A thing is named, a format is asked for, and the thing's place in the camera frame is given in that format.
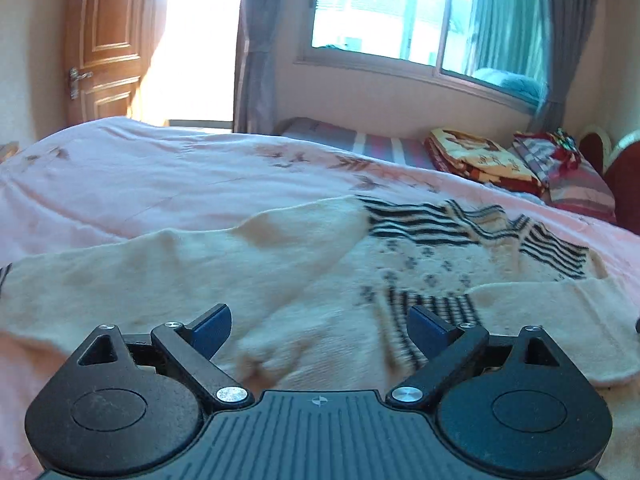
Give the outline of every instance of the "wall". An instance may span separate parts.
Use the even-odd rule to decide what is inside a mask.
[[[0,0],[0,144],[66,126],[65,0]]]
[[[308,0],[285,0],[276,38],[278,120],[308,116],[367,133],[420,136],[450,126],[504,142],[530,116],[464,92],[397,76],[296,64]],[[605,0],[569,96],[571,131],[595,119],[604,51]]]
[[[607,0],[605,59],[597,122],[617,142],[640,129],[640,0]]]

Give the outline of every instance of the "door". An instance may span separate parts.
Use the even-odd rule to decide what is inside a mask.
[[[68,0],[68,120],[142,120],[140,85],[162,27],[159,0]]]

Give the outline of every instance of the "small bed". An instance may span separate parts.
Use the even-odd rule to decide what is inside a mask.
[[[406,163],[410,155],[402,153]],[[0,165],[0,269],[33,254],[113,244],[164,228],[227,229],[266,210],[352,194],[404,204],[499,204],[510,218],[525,214],[556,236],[597,251],[632,303],[640,303],[640,238],[606,222],[314,142],[201,135],[124,118],[63,130]],[[628,316],[637,319],[638,312]],[[95,321],[105,322],[99,312]],[[32,480],[40,471],[22,421],[64,359],[49,342],[0,336],[1,479]],[[614,433],[599,471],[609,480],[635,478],[640,381],[600,393],[612,411]]]

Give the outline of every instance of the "wooden door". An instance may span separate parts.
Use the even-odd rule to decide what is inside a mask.
[[[68,0],[68,120],[142,120],[139,88],[156,46],[158,0]]]

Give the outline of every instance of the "gray curtain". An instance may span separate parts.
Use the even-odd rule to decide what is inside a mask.
[[[569,88],[595,16],[596,0],[545,0],[548,17],[548,89],[529,124],[531,132],[562,126]]]
[[[242,0],[236,52],[234,132],[275,128],[273,43],[282,0]]]
[[[546,81],[539,0],[473,0],[464,72],[493,68]]]

